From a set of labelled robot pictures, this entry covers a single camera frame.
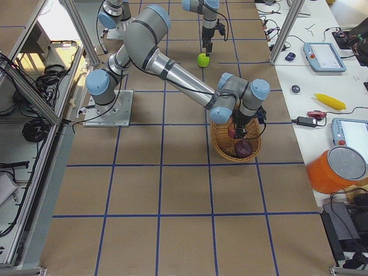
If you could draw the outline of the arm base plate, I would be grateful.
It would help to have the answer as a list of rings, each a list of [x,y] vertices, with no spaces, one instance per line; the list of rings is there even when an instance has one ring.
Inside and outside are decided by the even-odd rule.
[[[114,29],[105,28],[106,38],[108,40],[123,40],[126,27],[123,24],[117,24]]]
[[[92,96],[89,103],[93,108],[87,109],[84,127],[129,127],[133,103],[133,90],[115,90],[118,96],[111,104],[101,106],[95,104]]]

